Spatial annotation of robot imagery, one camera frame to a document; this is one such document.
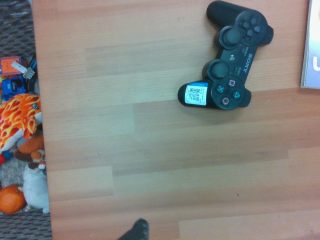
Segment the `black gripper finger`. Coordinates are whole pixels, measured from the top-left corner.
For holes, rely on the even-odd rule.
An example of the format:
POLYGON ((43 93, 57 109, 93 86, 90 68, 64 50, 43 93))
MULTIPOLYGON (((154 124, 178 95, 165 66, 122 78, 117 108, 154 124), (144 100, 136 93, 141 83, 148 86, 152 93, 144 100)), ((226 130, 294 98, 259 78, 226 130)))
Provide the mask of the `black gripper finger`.
POLYGON ((118 240, 149 240, 149 223, 143 218, 138 219, 118 240))

